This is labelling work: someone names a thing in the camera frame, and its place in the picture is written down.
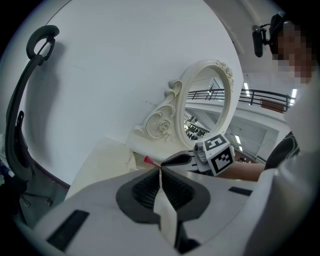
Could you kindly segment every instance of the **white ornate mirror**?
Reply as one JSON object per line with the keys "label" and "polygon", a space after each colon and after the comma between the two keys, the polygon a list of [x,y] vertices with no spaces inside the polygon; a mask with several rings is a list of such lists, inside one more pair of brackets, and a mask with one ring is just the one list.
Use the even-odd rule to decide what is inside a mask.
{"label": "white ornate mirror", "polygon": [[190,66],[181,82],[177,133],[185,145],[192,147],[195,141],[222,132],[230,108],[233,74],[225,63],[205,59]]}
{"label": "white ornate mirror", "polygon": [[203,138],[190,140],[187,137],[184,117],[186,100],[190,98],[188,95],[195,86],[194,81],[205,74],[210,76],[210,79],[215,78],[215,82],[218,83],[223,92],[223,97],[222,94],[217,93],[218,91],[215,91],[216,95],[208,94],[208,97],[212,95],[210,99],[212,102],[220,105],[220,111],[214,127],[208,129],[203,138],[206,135],[224,133],[223,127],[229,125],[226,125],[225,122],[230,122],[233,116],[233,113],[229,113],[234,84],[233,73],[223,62],[215,59],[204,59],[191,65],[183,73],[181,79],[177,77],[176,80],[169,81],[165,99],[150,112],[142,124],[134,127],[127,145],[137,153],[164,160],[179,151],[192,149],[195,141],[202,140]]}

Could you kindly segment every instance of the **black vent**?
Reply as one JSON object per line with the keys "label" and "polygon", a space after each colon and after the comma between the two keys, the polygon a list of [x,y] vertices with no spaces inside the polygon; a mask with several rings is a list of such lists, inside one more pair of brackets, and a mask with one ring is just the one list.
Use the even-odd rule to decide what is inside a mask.
{"label": "black vent", "polygon": [[141,205],[153,210],[159,189],[159,172],[154,171],[151,175],[133,186],[132,196]]}
{"label": "black vent", "polygon": [[168,172],[162,172],[162,188],[176,211],[189,203],[195,194],[191,186]]}
{"label": "black vent", "polygon": [[160,188],[159,168],[124,183],[116,192],[119,208],[131,220],[137,223],[158,224],[160,216],[154,213],[156,195]]}

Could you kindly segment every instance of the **person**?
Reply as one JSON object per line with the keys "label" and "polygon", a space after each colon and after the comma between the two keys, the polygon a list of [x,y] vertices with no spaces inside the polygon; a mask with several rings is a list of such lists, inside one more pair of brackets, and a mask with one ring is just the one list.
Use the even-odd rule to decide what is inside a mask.
{"label": "person", "polygon": [[[318,86],[318,44],[310,30],[310,26],[303,21],[279,13],[271,19],[268,44],[272,58],[288,65],[294,77],[299,78],[302,84]],[[244,168],[235,163],[219,177],[258,181],[264,170],[277,168],[282,161],[294,157],[299,152],[297,140],[290,132],[272,151],[264,168],[256,164],[247,164]]]}

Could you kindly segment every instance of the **headset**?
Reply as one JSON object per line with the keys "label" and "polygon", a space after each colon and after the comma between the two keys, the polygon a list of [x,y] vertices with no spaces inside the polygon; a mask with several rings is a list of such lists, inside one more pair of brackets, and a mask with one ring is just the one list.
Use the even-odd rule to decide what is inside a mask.
{"label": "headset", "polygon": [[[270,50],[273,54],[277,53],[277,49],[275,47],[278,33],[283,29],[283,25],[285,22],[286,15],[283,12],[279,12],[278,14],[272,16],[271,23],[264,24],[261,26],[254,25],[252,27],[252,39],[253,39],[253,45],[254,45],[254,53],[255,56],[258,58],[261,58],[263,55],[263,45],[269,45]],[[266,26],[270,26],[269,28],[269,35],[270,39],[267,40],[266,33],[267,30],[264,28]]]}
{"label": "headset", "polygon": [[[27,82],[36,69],[47,61],[55,46],[55,37],[60,33],[59,29],[54,25],[45,25],[38,28],[29,38],[26,45],[26,54],[30,59],[25,66],[20,79],[13,91],[7,111],[6,111],[6,129],[5,129],[5,155],[8,165],[14,174],[22,181],[28,182],[34,170],[36,169],[35,161],[28,152],[23,133],[22,123],[25,113],[21,110],[18,114],[22,96],[26,88]],[[35,53],[37,43],[46,39],[44,45]],[[40,52],[46,44],[50,44],[49,52],[46,56],[42,56]]]}

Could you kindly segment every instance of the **balcony railing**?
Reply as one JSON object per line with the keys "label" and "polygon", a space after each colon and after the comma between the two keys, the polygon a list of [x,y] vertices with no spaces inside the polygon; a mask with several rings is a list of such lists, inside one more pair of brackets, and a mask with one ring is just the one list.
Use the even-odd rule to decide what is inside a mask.
{"label": "balcony railing", "polygon": [[[187,100],[224,101],[224,89],[194,90],[190,91]],[[242,89],[239,102],[249,105],[260,105],[262,108],[279,113],[287,112],[296,98],[266,90]]]}

